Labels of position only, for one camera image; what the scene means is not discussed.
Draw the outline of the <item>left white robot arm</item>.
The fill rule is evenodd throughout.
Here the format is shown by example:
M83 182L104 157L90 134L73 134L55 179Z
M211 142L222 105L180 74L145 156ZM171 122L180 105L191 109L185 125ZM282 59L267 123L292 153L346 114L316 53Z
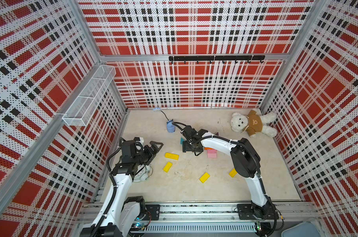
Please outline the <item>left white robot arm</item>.
M137 231L141 237L148 224L141 221L158 220L160 206L146 205L143 196L128 197L134 178L147 168L163 143L151 141L144 145L143 138L133 140L120 138L116 151L106 160L112 182L99 214L90 224L83 227L82 237L126 237Z

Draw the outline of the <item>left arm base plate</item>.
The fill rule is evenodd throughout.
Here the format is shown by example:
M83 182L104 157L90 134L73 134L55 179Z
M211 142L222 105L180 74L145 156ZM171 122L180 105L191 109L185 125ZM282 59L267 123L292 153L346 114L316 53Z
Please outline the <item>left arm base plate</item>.
M148 204L145 207L145 213L142 219L138 221L158 221L160 216L160 205L159 204Z

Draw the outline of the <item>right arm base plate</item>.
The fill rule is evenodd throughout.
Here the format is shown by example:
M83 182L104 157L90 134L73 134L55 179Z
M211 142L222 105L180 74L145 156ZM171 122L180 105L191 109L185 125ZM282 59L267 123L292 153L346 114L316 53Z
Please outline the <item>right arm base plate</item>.
M254 203L238 204L237 213L240 220L274 220L279 219L279 215L272 208L269 202L263 207Z

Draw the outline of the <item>pink block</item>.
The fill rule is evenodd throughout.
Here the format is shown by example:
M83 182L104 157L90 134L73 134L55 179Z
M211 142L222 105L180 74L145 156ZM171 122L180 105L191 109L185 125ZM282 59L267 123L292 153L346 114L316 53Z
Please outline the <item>pink block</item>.
M217 150L211 149L211 150L207 150L208 154L216 154Z
M208 153L208 154L207 154L207 158L209 158L209 159L216 159L216 158L217 158L217 153Z

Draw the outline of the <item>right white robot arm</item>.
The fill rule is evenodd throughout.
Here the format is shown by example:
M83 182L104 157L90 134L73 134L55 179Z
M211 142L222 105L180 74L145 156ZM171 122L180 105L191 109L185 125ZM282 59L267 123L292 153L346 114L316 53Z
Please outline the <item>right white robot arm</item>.
M276 219L276 209L271 198L267 195L261 178L260 156L249 142L231 140L214 135L207 130L196 131L190 125L181 129L183 152L201 154L205 148L211 148L229 155L234 165L234 170L244 177L251 196L251 214L261 220Z

